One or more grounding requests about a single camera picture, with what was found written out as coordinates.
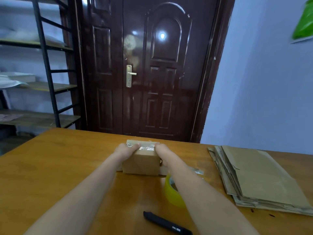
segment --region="table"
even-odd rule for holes
[[[127,139],[125,135],[56,128],[0,157],[0,234],[22,234],[46,210],[77,186]],[[211,145],[166,143],[189,166],[204,171],[204,179],[225,194],[219,173],[207,151]],[[299,183],[313,204],[313,156],[269,152]],[[170,204],[165,178],[116,173],[88,234],[173,234],[143,218],[151,211],[199,234],[186,209]],[[239,207],[260,234],[313,234],[313,217]]]

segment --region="tape roll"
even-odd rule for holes
[[[178,193],[176,189],[173,188],[174,181],[170,174],[167,174],[165,178],[165,197],[167,200],[180,208],[186,208],[185,202],[183,201],[182,197]]]

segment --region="green bag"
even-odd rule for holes
[[[292,34],[292,38],[300,39],[309,36],[313,36],[313,0],[306,2],[303,14]]]

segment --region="dark brown door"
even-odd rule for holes
[[[190,139],[216,2],[124,0],[124,134]]]
[[[188,141],[217,0],[85,2],[89,130]]]
[[[88,130],[123,133],[123,0],[80,0]]]

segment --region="forearm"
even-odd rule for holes
[[[168,158],[175,185],[202,235],[258,234],[236,206],[190,170],[177,155],[173,153]]]
[[[110,155],[92,174],[51,207],[25,234],[85,234],[121,163]]]

